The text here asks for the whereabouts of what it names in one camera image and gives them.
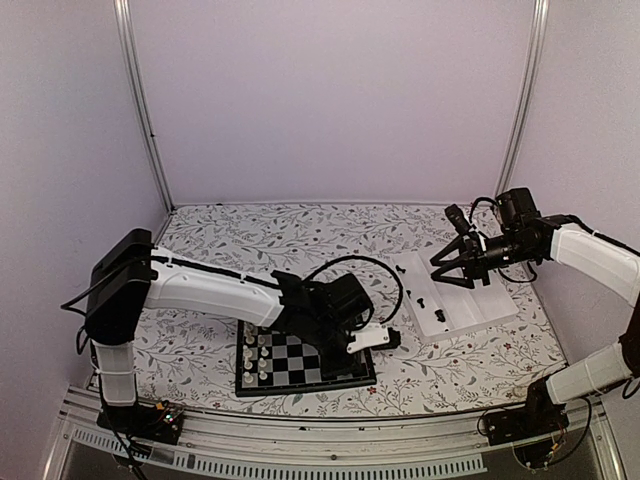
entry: black bracket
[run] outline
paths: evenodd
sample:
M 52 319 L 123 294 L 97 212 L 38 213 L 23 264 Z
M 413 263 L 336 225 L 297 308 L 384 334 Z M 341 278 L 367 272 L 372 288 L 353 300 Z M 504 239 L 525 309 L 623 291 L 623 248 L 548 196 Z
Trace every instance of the black bracket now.
M 500 410 L 483 416 L 489 445 L 516 442 L 569 426 L 565 405 L 556 405 L 549 397 L 547 378 L 529 385 L 524 407 Z
M 130 407 L 112 407 L 103 402 L 97 424 L 125 436 L 177 445 L 182 433 L 184 415 L 180 411 L 179 414 L 167 418 L 165 412 L 172 411 L 170 406 L 171 404 L 165 402 L 160 410 L 155 406 L 139 403 Z

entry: plastic container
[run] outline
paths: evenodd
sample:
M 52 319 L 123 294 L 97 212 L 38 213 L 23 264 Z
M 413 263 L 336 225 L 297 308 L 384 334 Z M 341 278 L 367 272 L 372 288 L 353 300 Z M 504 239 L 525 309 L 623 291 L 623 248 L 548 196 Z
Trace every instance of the plastic container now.
M 426 343 L 483 330 L 516 318 L 518 307 L 494 272 L 489 275 L 491 285 L 477 285 L 473 290 L 434 282 L 431 272 L 435 267 L 429 259 L 437 252 L 437 248 L 431 248 L 391 257 L 405 288 L 404 304 Z

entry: patterned table surface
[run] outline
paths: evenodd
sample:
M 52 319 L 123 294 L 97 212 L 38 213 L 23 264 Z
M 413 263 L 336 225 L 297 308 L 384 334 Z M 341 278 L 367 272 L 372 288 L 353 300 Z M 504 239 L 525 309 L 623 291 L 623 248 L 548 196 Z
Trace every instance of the patterned table surface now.
M 498 232 L 487 210 L 478 212 L 477 223 Z M 441 206 L 214 205 L 178 209 L 160 244 L 222 267 L 304 275 L 337 256 L 386 259 L 453 236 Z M 346 270 L 365 285 L 374 318 L 384 318 L 396 298 L 393 280 L 362 262 L 341 264 L 329 275 Z M 245 399 L 234 395 L 236 320 L 145 311 L 135 341 L 138 389 L 196 408 L 313 417 L 424 415 L 520 401 L 532 379 L 565 360 L 531 286 L 508 284 L 508 290 L 520 309 L 517 320 L 431 345 L 420 341 L 403 307 L 393 321 L 402 345 L 374 352 L 375 387 Z

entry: white wall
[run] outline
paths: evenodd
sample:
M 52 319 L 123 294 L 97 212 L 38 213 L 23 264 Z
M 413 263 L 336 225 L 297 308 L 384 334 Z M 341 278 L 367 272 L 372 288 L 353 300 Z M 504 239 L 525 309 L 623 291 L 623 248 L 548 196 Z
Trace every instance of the white wall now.
M 157 228 L 109 1 L 0 2 L 0 478 L 37 478 L 81 319 L 58 306 L 130 228 Z
M 531 115 L 515 172 L 545 214 L 575 213 L 640 247 L 640 3 L 551 2 Z M 571 361 L 624 333 L 631 308 L 558 265 L 541 269 L 542 296 Z M 640 478 L 640 395 L 606 396 L 629 478 Z
M 492 192 L 534 3 L 132 2 L 176 202 Z

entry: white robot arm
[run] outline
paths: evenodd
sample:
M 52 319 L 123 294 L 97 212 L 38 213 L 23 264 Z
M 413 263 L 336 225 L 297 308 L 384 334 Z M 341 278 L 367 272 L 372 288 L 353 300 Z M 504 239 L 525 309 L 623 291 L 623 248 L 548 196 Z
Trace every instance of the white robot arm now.
M 263 328 L 295 335 L 314 346 L 323 376 L 357 372 L 358 351 L 395 348 L 400 334 L 379 322 L 369 322 L 373 304 L 357 278 L 345 274 L 331 282 L 315 280 L 320 271 L 341 260 L 365 260 L 396 273 L 379 260 L 351 255 L 336 259 L 309 277 L 274 271 L 246 274 L 196 262 L 154 247 L 151 233 L 136 229 L 125 236 L 93 269 L 91 287 L 62 305 L 85 317 L 99 374 L 104 414 L 102 426 L 127 435 L 175 443 L 180 425 L 149 430 L 158 412 L 138 403 L 133 339 L 143 308 L 177 308 L 236 318 Z M 87 311 L 72 307 L 88 296 Z
M 532 383 L 522 409 L 484 416 L 489 440 L 498 444 L 554 431 L 567 424 L 566 402 L 640 376 L 640 254 L 594 232 L 575 216 L 542 217 L 526 188 L 505 192 L 495 201 L 482 200 L 498 210 L 502 235 L 483 236 L 459 207 L 447 207 L 458 237 L 431 259 L 439 267 L 432 274 L 435 281 L 475 288 L 476 280 L 488 284 L 489 270 L 522 261 L 554 260 L 595 279 L 634 307 L 629 328 L 618 342 Z M 458 256 L 451 258 L 454 252 Z M 462 270 L 462 276 L 446 275 L 456 269 Z

